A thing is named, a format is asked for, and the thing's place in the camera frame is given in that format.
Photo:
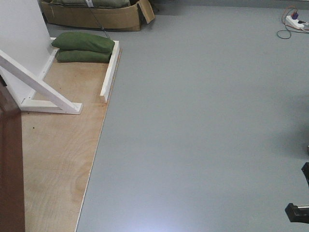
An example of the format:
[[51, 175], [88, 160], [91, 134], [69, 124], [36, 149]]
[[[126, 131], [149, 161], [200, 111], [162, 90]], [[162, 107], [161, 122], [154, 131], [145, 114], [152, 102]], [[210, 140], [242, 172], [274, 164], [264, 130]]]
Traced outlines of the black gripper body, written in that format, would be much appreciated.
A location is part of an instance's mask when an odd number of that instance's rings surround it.
[[309, 221], [309, 146], [286, 145], [284, 167], [287, 201], [285, 213], [290, 222]]

